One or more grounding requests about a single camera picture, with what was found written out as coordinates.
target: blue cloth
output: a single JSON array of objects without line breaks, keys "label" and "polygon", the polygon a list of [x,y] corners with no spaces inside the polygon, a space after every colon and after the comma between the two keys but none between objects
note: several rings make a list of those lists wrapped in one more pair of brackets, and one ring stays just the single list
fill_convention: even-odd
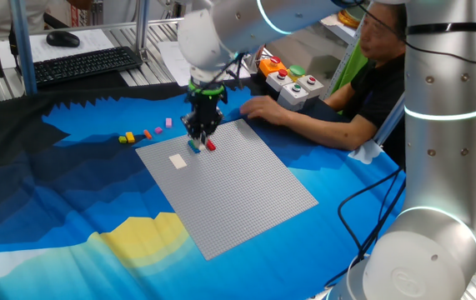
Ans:
[{"label": "blue cloth", "polygon": [[[229,91],[228,97],[229,104],[220,106],[225,122],[242,117],[238,109],[251,92]],[[357,249],[338,219],[338,205],[396,164],[383,152],[369,161],[260,121],[249,124],[319,205],[210,261],[186,232],[172,231],[180,243],[164,241],[164,255],[135,257],[153,245],[136,241],[150,232],[132,222],[152,224],[174,213],[135,149],[186,133],[178,119],[191,108],[183,99],[101,98],[61,104],[41,116],[43,123],[34,126],[64,138],[0,165],[0,299],[298,299],[320,292],[349,265]],[[143,138],[144,129],[162,127],[165,118],[173,119],[173,128]],[[138,142],[120,144],[125,132]],[[0,152],[18,143],[23,141],[6,136]],[[387,204],[402,180],[403,174]],[[360,240],[376,225],[390,183],[343,210]],[[174,228],[170,221],[158,226],[163,224]],[[161,239],[168,233],[161,231]]]}]

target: gray baseplate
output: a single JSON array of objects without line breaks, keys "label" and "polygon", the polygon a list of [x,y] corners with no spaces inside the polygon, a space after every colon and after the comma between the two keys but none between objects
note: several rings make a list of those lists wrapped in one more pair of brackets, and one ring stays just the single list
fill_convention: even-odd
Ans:
[{"label": "gray baseplate", "polygon": [[[195,154],[187,136],[137,149],[139,157],[209,260],[318,204],[244,120]],[[186,167],[169,157],[179,154]]]}]

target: man's hand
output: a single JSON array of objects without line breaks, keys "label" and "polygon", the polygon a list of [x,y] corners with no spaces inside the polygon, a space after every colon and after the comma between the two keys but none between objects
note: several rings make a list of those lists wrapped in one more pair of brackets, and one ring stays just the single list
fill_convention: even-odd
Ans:
[{"label": "man's hand", "polygon": [[285,125],[291,113],[284,107],[278,105],[270,96],[255,97],[247,101],[240,109],[242,114],[248,118],[263,118],[267,122],[275,125]]}]

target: robotic arm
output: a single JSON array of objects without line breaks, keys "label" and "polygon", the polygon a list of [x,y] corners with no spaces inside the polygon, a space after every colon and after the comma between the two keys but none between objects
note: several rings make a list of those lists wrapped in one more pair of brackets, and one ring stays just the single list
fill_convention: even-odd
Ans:
[{"label": "robotic arm", "polygon": [[[460,299],[476,272],[476,0],[377,2],[407,3],[408,43],[418,49],[406,54],[406,200],[373,255],[353,266],[328,300]],[[183,118],[190,136],[204,142],[223,118],[220,70],[235,53],[350,4],[222,0],[186,15],[178,41],[193,65],[192,112]]]}]

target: black shirt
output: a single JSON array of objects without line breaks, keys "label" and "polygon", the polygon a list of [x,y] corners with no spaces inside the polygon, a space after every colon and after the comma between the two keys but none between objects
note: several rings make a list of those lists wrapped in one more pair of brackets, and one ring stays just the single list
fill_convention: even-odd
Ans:
[{"label": "black shirt", "polygon": [[[381,67],[375,64],[368,62],[354,77],[351,86],[356,93],[343,109],[343,115],[351,120],[360,115],[381,128],[404,93],[404,55]],[[384,143],[383,150],[399,166],[404,166],[404,117]]]}]

